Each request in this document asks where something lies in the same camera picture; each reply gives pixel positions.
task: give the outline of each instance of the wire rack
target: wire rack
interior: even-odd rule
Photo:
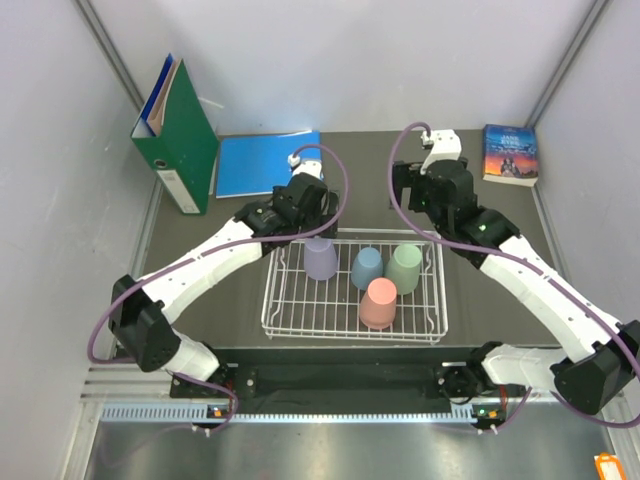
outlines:
[[[440,245],[403,230],[340,230],[356,238],[338,238],[338,272],[328,281],[309,278],[303,267],[304,243],[275,251],[269,261],[262,326],[271,337],[380,340],[435,344],[447,333],[447,307]],[[418,287],[398,297],[396,318],[384,330],[372,330],[359,320],[358,290],[350,270],[358,252],[377,248],[385,264],[402,243],[418,246],[423,255]]]

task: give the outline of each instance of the white wall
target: white wall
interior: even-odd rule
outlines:
[[[129,269],[153,176],[135,112],[67,0],[0,5],[0,476],[54,478],[87,337]]]
[[[523,124],[590,3],[92,1],[143,94],[181,55],[221,133]]]
[[[611,3],[537,128],[569,275],[623,321],[640,319],[639,23],[640,2]]]

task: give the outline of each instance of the gray table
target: gray table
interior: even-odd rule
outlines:
[[[541,257],[551,263],[551,254],[538,218],[531,190],[481,180],[482,132],[458,131],[463,155],[476,178],[481,204],[502,211],[529,239]],[[386,166],[396,132],[327,133],[322,143],[335,150],[349,170],[351,198],[341,227],[407,228],[389,209]],[[418,133],[399,152],[399,159],[416,161],[424,157]],[[340,173],[330,158],[324,158],[325,178],[339,189]],[[203,217],[183,216],[165,195],[158,211],[149,247],[146,271],[157,270],[197,246],[215,233],[248,199],[216,200],[211,197]],[[419,225],[431,228],[426,215],[411,214]],[[552,345],[548,331],[502,287],[484,277],[450,251],[445,251],[445,283],[449,333],[439,345],[480,345],[501,340],[519,345]],[[345,340],[268,339],[260,325],[267,273],[263,259],[227,277],[196,300],[176,322],[176,328],[212,346],[345,346]]]

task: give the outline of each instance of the purple cup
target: purple cup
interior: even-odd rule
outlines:
[[[328,238],[308,238],[304,241],[304,271],[309,278],[329,280],[338,271],[336,247]]]

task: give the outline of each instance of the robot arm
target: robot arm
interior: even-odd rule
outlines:
[[[322,164],[299,159],[290,163],[293,175],[286,187],[274,187],[269,201],[247,204],[218,232],[172,265],[187,259],[195,261],[145,285],[111,316],[110,330],[142,371],[165,369],[210,380],[220,366],[216,356],[207,345],[176,332],[171,325],[196,298],[223,278],[285,244],[247,243],[212,255],[205,256],[205,252],[237,240],[308,231],[325,224],[335,214],[338,197],[321,180]],[[334,224],[324,235],[335,237],[336,232]],[[135,283],[129,275],[119,279],[113,288],[113,299]]]
[[[410,188],[409,209],[426,213],[446,240],[500,250],[526,259],[542,274],[504,257],[453,249],[474,267],[511,292],[558,340],[561,348],[516,348],[490,342],[477,349],[465,366],[463,395],[475,396],[496,385],[517,384],[560,394],[578,410],[595,414],[632,378],[628,361],[609,335],[559,292],[559,283],[598,314],[637,354],[640,323],[623,324],[595,309],[564,281],[531,247],[504,215],[477,204],[473,176],[460,158],[460,140],[453,130],[422,136],[429,151],[423,163],[397,162],[393,167],[394,195]],[[446,372],[441,388],[447,392]]]

